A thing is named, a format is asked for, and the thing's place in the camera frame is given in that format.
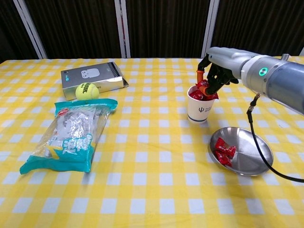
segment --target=white paper cup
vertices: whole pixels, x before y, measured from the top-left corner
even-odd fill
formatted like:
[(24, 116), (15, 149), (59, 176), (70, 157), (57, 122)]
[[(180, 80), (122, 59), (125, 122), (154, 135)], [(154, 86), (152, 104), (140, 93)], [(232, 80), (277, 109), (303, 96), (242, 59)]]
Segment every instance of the white paper cup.
[(196, 86), (191, 86), (187, 91), (188, 96), (188, 120), (194, 124), (202, 124), (207, 120), (208, 114), (214, 103), (211, 101), (199, 101), (189, 96), (196, 90)]

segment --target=black curtain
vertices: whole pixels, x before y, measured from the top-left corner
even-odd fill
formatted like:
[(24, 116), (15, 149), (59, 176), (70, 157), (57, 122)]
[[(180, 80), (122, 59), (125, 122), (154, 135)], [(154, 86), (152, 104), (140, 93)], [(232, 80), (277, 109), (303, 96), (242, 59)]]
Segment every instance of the black curtain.
[(1, 1), (0, 63), (8, 59), (38, 58), (13, 0)]
[(48, 58), (121, 57), (114, 0), (25, 0)]
[(209, 0), (126, 0), (131, 57), (200, 57)]
[(297, 56), (304, 46), (304, 0), (220, 0), (211, 45)]

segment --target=yellow tennis ball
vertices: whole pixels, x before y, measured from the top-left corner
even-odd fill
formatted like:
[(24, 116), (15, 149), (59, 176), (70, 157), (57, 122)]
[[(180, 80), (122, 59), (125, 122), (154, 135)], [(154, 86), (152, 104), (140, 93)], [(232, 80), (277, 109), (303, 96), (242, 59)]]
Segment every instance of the yellow tennis ball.
[(76, 98), (78, 100), (97, 99), (99, 97), (98, 88), (91, 83), (80, 84), (76, 89)]

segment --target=stainless steel plate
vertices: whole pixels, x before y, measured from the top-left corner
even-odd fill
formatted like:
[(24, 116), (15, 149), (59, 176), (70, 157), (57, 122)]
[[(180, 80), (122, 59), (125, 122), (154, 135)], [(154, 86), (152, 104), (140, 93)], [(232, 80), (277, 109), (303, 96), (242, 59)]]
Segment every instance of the stainless steel plate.
[[(232, 167), (222, 165), (215, 156), (215, 144), (219, 137), (229, 145), (237, 147), (231, 161)], [(271, 149), (259, 136), (256, 139), (266, 160), (272, 165), (274, 157)], [(256, 148), (251, 132), (242, 128), (224, 127), (214, 132), (208, 151), (215, 163), (241, 175), (256, 176), (268, 170)]]

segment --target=tablecloth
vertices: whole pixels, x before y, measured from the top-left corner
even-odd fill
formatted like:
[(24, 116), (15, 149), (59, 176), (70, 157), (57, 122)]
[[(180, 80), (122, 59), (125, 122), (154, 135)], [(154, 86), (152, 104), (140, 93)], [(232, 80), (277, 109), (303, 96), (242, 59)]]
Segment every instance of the tablecloth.
[[(292, 61), (304, 63), (303, 57)], [(90, 173), (19, 168), (65, 101), (60, 71), (114, 61), (130, 86), (101, 93), (118, 101)], [(3, 227), (303, 227), (304, 185), (268, 171), (238, 176), (207, 150), (219, 128), (249, 129), (254, 94), (224, 86), (203, 125), (188, 122), (186, 92), (200, 59), (43, 59), (0, 65), (0, 226)], [(274, 167), (304, 178), (304, 118), (261, 98), (256, 134)]]

